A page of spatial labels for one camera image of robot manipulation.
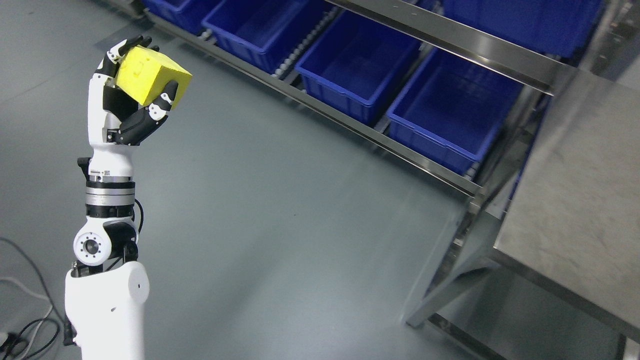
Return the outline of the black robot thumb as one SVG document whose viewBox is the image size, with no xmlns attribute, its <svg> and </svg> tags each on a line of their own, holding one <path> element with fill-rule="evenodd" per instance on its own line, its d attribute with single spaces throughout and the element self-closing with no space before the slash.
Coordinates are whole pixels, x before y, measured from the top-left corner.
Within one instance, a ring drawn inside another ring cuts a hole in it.
<svg viewBox="0 0 640 360">
<path fill-rule="evenodd" d="M 170 80 L 149 105 L 140 105 L 128 94 L 119 91 L 124 102 L 115 114 L 119 126 L 112 129 L 112 141 L 119 145 L 139 146 L 169 118 L 178 88 L 178 82 Z"/>
</svg>

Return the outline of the black robot fingers cluster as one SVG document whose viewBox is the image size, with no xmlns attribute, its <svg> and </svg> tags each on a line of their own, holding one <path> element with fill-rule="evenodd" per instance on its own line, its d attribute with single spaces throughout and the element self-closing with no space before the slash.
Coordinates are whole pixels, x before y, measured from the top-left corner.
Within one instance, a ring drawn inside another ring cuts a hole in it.
<svg viewBox="0 0 640 360">
<path fill-rule="evenodd" d="M 160 52 L 157 45 L 151 45 L 153 39 L 150 36 L 137 35 L 132 38 L 123 39 L 113 45 L 104 55 L 98 65 L 98 74 L 114 78 L 117 74 L 122 60 L 133 48 L 140 46 L 155 52 Z"/>
</svg>

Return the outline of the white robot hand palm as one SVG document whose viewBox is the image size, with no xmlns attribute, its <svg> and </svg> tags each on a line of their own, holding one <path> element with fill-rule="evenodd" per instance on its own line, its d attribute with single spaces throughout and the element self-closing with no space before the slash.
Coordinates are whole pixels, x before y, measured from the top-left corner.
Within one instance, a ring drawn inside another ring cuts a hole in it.
<svg viewBox="0 0 640 360">
<path fill-rule="evenodd" d="M 137 109 L 137 103 L 115 86 L 112 76 L 93 73 L 87 94 L 87 139 L 93 155 L 86 172 L 92 181 L 132 182 L 133 148 L 116 143 L 114 134 Z"/>
</svg>

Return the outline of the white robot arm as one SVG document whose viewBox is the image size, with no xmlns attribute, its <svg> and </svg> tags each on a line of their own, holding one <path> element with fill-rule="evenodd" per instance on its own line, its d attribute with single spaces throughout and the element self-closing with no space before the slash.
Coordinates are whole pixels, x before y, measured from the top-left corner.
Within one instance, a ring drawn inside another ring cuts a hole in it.
<svg viewBox="0 0 640 360">
<path fill-rule="evenodd" d="M 77 164 L 86 181 L 86 222 L 77 231 L 76 258 L 65 276 L 64 310 L 83 360 L 143 360 L 144 317 L 150 283 L 138 260 L 134 223 L 136 184 L 133 151 L 169 118 L 178 92 L 170 80 L 149 105 L 116 85 L 126 55 L 157 52 L 142 35 L 120 41 L 103 55 L 89 80 L 87 141 L 93 151 Z"/>
</svg>

